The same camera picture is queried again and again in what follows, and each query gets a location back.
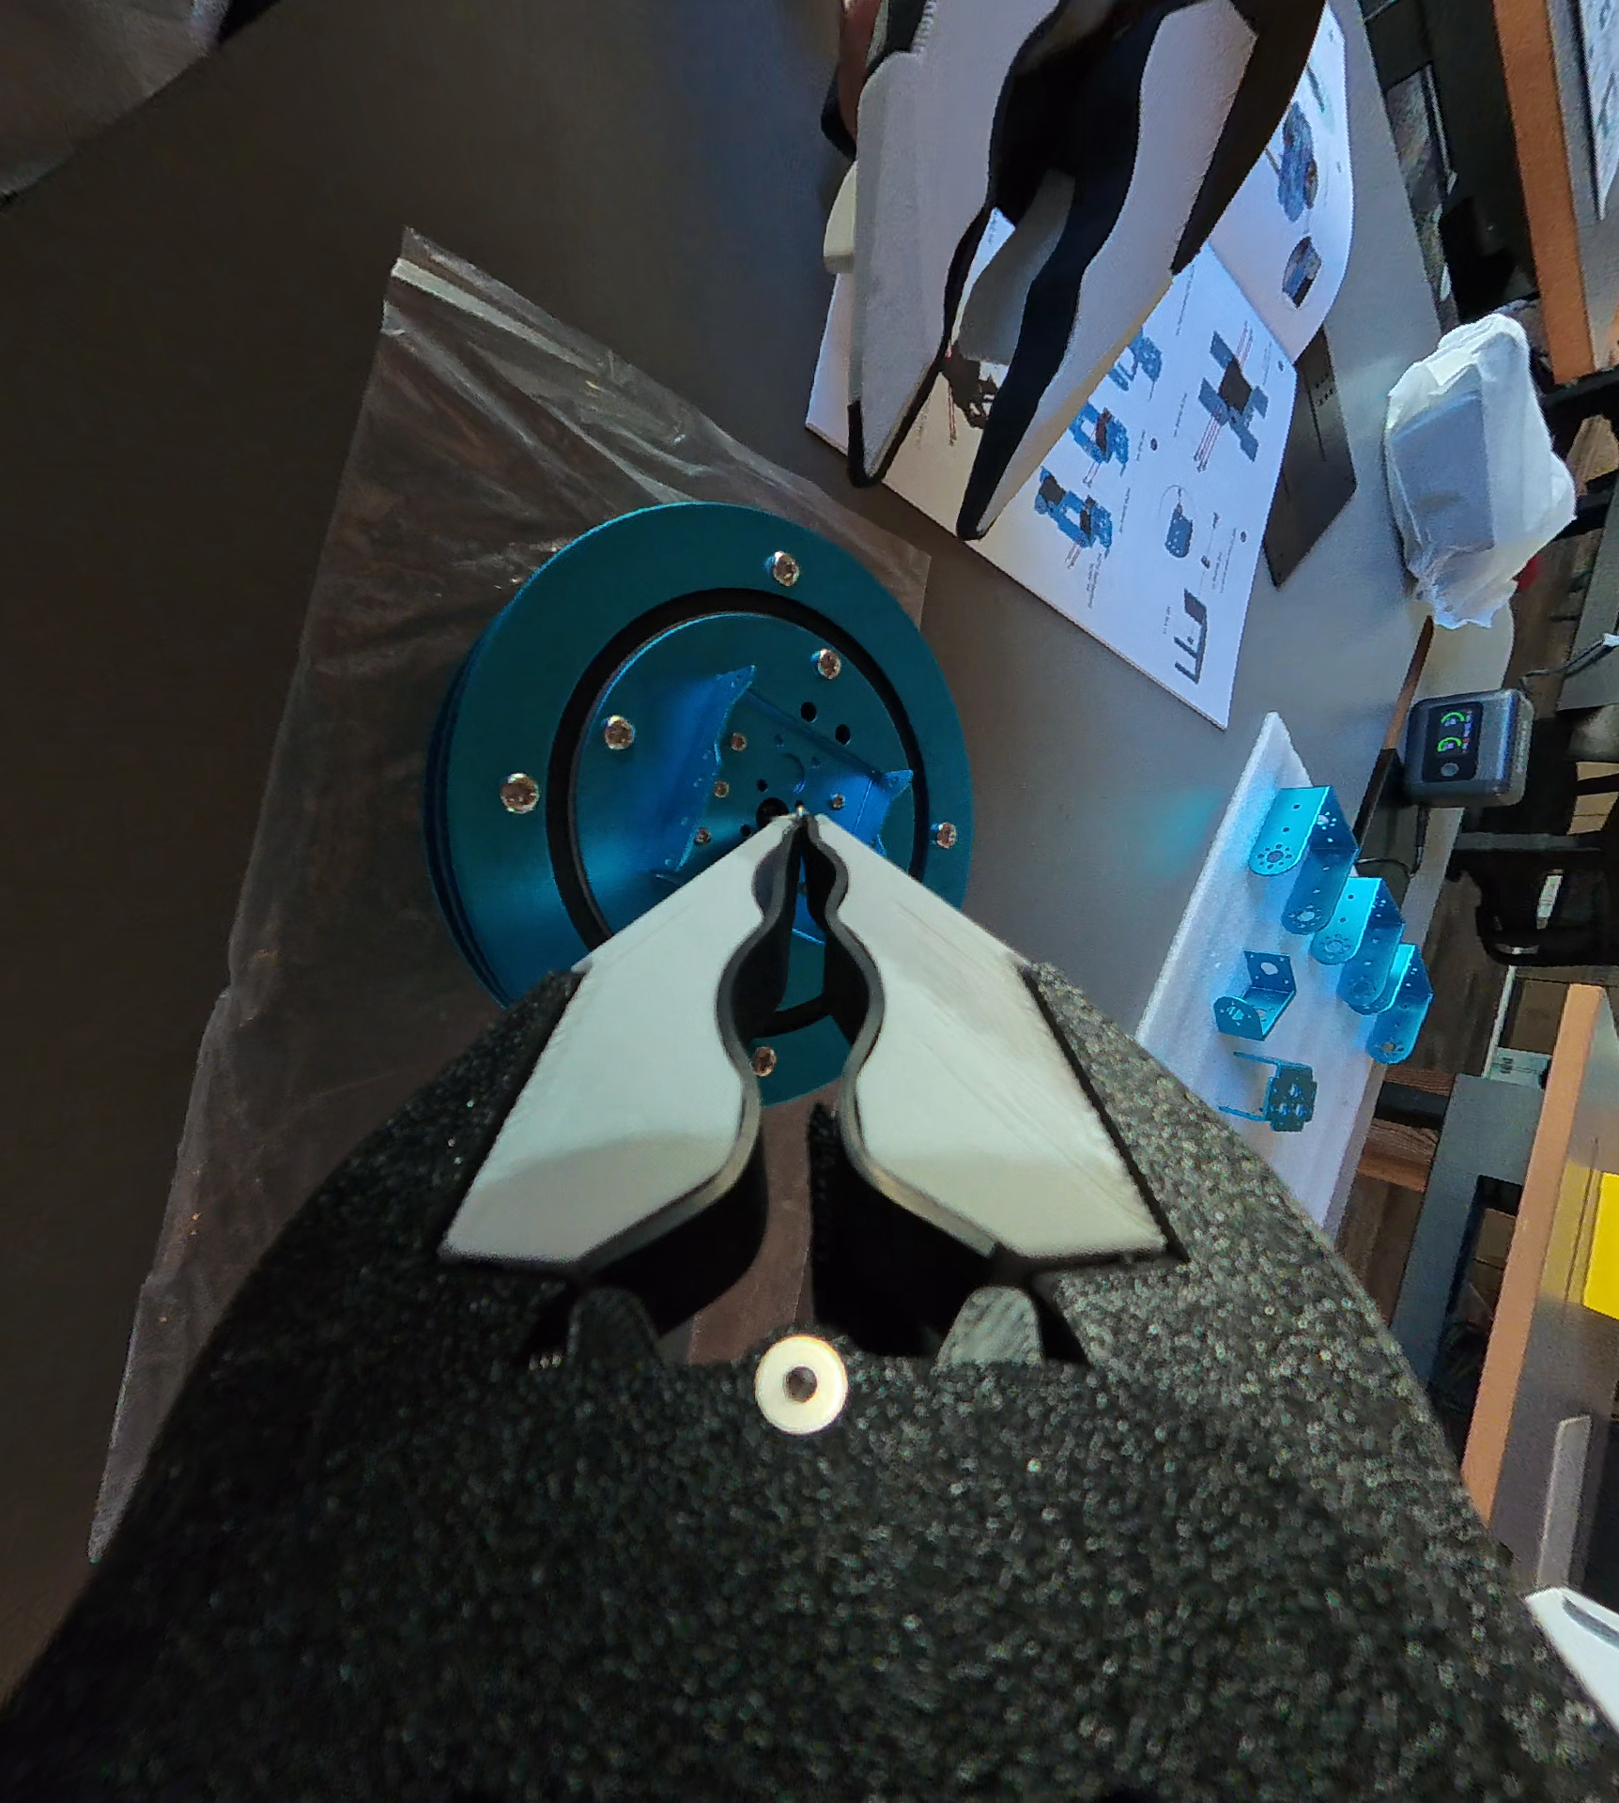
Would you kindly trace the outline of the wood-edged office desk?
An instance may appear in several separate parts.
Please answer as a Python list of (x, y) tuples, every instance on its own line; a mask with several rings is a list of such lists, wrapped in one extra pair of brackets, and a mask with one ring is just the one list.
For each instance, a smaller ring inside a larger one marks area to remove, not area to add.
[(1460, 1476), (1526, 1590), (1577, 1587), (1619, 1391), (1619, 1320), (1582, 1303), (1601, 1174), (1619, 1174), (1619, 1036), (1566, 989)]

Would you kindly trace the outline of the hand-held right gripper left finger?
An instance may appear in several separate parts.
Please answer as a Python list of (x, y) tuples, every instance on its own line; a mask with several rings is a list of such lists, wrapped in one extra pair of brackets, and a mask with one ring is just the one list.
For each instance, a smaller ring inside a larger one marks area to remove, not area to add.
[(574, 967), (444, 1256), (576, 1277), (730, 1190), (758, 1130), (750, 1042), (788, 984), (801, 830), (767, 822)]

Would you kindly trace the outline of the black flat panel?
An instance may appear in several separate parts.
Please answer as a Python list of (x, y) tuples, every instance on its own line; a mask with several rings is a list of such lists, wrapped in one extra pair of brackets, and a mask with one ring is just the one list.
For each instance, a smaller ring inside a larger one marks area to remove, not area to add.
[(1355, 494), (1338, 381), (1325, 328), (1293, 364), (1297, 387), (1263, 531), (1271, 584), (1282, 589)]

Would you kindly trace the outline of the grey desk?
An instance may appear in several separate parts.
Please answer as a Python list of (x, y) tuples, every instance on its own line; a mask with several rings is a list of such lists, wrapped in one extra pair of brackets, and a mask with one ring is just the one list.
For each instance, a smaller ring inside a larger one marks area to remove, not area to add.
[(1363, 458), (1220, 732), (805, 432), (837, 9), (279, 3), (0, 214), (0, 1701), (87, 1572), (403, 227), (931, 556), (965, 907), (1117, 1021), (1265, 712), (1368, 775), (1419, 627)]

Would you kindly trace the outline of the white foam sheet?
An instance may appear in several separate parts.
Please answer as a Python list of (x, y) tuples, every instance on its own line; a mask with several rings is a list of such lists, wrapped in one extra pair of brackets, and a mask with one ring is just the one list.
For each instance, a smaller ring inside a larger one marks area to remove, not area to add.
[[(1293, 879), (1256, 875), (1248, 869), (1248, 849), (1274, 792), (1295, 787), (1314, 783), (1284, 721), (1271, 713), (1226, 804), (1179, 931), (1135, 1027), (1135, 1042), (1244, 1138), (1316, 1224), (1333, 1232), (1338, 1228), (1353, 1175), (1357, 1142), (1365, 1134), (1363, 1119), (1376, 1093), (1376, 1074), (1385, 1065), (1366, 1055), (1372, 1012), (1355, 1012), (1340, 1003), (1336, 973), (1310, 958), (1312, 933), (1289, 933), (1280, 924)], [(1393, 894), (1383, 875), (1368, 873), (1355, 862), (1353, 873), (1382, 879)], [(1419, 946), (1406, 909), (1398, 909), (1400, 943)], [(1220, 1035), (1211, 1012), (1214, 997), (1241, 980), (1244, 950), (1288, 954), (1295, 980), (1289, 1006), (1259, 1044)], [(1316, 1110), (1305, 1130), (1276, 1134), (1263, 1123), (1218, 1110), (1220, 1102), (1258, 1108), (1265, 1083), (1263, 1066), (1235, 1059), (1233, 1051), (1295, 1061), (1314, 1070)]]

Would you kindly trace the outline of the portable power station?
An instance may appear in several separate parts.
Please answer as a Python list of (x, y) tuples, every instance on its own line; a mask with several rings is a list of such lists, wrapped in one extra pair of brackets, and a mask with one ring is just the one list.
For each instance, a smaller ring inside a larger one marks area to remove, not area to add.
[(1404, 798), (1427, 807), (1519, 804), (1534, 721), (1521, 687), (1415, 700), (1402, 742)]

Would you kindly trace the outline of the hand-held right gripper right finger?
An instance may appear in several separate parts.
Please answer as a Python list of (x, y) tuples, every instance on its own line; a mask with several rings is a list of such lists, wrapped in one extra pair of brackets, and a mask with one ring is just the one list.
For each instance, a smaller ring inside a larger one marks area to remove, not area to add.
[(805, 890), (865, 1183), (1021, 1273), (1167, 1249), (1019, 954), (827, 817), (805, 824)]

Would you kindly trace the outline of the large blue U bracket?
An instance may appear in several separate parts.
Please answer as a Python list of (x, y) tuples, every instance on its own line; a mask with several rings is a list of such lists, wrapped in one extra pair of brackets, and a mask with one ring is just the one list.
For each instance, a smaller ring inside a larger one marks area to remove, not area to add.
[(1256, 877), (1291, 877), (1280, 926), (1291, 935), (1320, 933), (1336, 912), (1353, 873), (1357, 841), (1329, 785), (1282, 787), (1250, 843)]
[(1385, 1006), (1385, 982), (1400, 939), (1402, 912), (1389, 886), (1380, 877), (1350, 871), (1325, 924), (1310, 937), (1310, 958), (1335, 971), (1336, 999), (1368, 1016)]
[(1380, 1066), (1406, 1061), (1428, 1016), (1432, 988), (1423, 952), (1412, 943), (1393, 948), (1380, 1008), (1370, 1016), (1365, 1053)]

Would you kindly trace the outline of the small blue U bracket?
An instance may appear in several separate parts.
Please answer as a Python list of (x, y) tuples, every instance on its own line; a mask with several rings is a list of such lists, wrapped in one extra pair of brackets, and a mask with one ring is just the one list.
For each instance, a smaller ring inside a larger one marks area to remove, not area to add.
[(869, 751), (814, 700), (775, 702), (752, 665), (690, 685), (658, 760), (651, 873), (677, 886), (782, 815), (831, 817), (874, 851), (910, 789), (899, 749)]

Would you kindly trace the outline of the person's left hand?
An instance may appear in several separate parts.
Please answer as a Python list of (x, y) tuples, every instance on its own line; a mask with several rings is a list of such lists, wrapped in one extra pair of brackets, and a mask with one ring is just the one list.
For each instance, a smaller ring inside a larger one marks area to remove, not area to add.
[(835, 79), (861, 84), (871, 67), (912, 49), (925, 2), (839, 2)]

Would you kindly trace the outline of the large clear plastic bag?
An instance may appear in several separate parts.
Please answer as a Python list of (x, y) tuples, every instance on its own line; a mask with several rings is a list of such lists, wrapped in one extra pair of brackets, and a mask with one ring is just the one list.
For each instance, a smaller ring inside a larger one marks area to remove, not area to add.
[(403, 231), (131, 1326), (91, 1562), (256, 1260), (497, 1014), (437, 912), (422, 849), (427, 743), (461, 655), (581, 531), (673, 501), (814, 529), (921, 618), (927, 552)]

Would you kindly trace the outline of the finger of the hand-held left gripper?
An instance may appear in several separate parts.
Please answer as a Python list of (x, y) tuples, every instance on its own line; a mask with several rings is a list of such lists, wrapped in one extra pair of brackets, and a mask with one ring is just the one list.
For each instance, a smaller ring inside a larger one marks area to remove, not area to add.
[(1004, 372), (955, 509), (980, 539), (1162, 298), (1256, 69), (1237, 3), (1166, 3), (1087, 58), (1068, 157), (972, 287), (966, 355)]
[(842, 43), (842, 257), (852, 304), (846, 364), (846, 471), (884, 481), (923, 405), (955, 328), (965, 355), (996, 362), (1006, 383), (974, 456), (972, 488), (993, 488), (1025, 435), (1038, 387), (1027, 383), (1023, 255), (961, 283), (998, 204), (1028, 39), (846, 39)]

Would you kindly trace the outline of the white instruction booklet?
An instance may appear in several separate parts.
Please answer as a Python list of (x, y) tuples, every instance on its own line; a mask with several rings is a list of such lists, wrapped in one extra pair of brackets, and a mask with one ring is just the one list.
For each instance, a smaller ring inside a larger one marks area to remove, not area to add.
[[(1353, 227), (1346, 43), (1333, 3), (1280, 122), (1201, 246), (980, 539), (955, 531), (1002, 364), (953, 336), (880, 484), (1222, 727), (1278, 486), (1293, 364), (1338, 293)], [(807, 428), (846, 454), (848, 161), (822, 234), (835, 276)]]

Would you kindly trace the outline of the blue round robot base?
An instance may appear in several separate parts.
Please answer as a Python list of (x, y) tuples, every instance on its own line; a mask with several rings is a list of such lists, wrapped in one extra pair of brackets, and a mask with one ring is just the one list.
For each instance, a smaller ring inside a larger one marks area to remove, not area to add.
[(690, 879), (651, 869), (662, 740), (685, 691), (750, 665), (863, 751), (904, 755), (888, 862), (951, 905), (972, 852), (963, 728), (880, 578), (756, 507), (643, 507), (546, 559), (459, 665), (424, 770), (422, 839), (459, 956), (499, 1003), (572, 967)]

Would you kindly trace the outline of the small blue angle bracket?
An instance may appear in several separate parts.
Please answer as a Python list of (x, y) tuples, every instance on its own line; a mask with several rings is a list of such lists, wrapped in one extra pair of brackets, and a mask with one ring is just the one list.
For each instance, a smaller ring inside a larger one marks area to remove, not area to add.
[(1286, 952), (1243, 950), (1239, 980), (1211, 1005), (1212, 1025), (1231, 1040), (1263, 1042), (1293, 1003), (1293, 963)]

